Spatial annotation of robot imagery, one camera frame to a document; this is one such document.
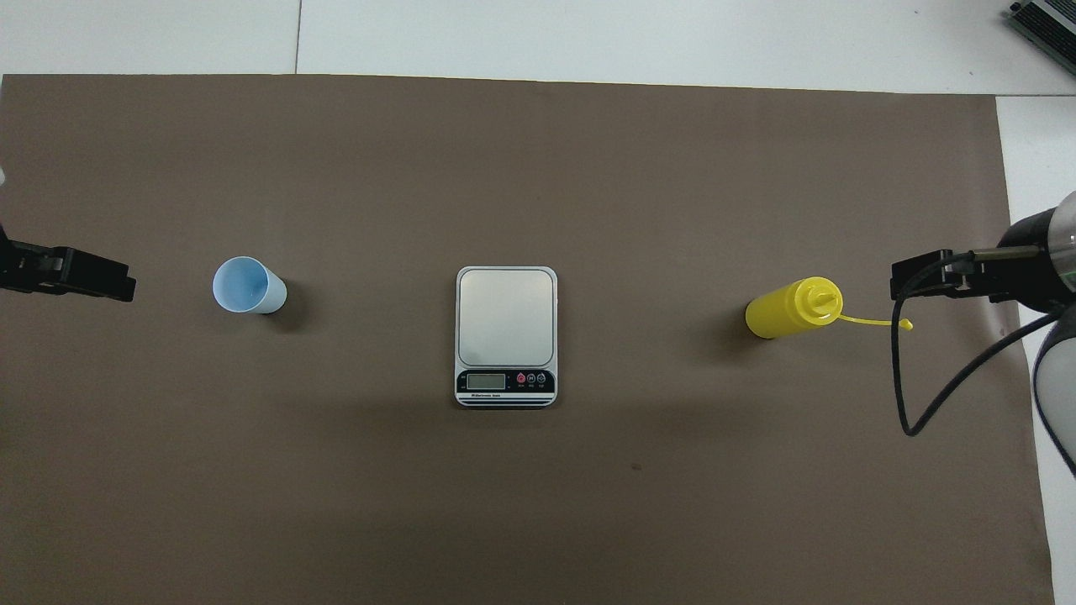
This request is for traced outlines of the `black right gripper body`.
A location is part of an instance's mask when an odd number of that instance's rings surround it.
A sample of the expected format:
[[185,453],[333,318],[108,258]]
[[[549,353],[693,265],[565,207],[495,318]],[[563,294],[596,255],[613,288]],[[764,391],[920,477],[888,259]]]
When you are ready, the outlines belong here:
[[1039,253],[1010,263],[1014,300],[1039,313],[1073,302],[1073,208],[1054,207],[1015,222],[1000,247],[1031,247]]

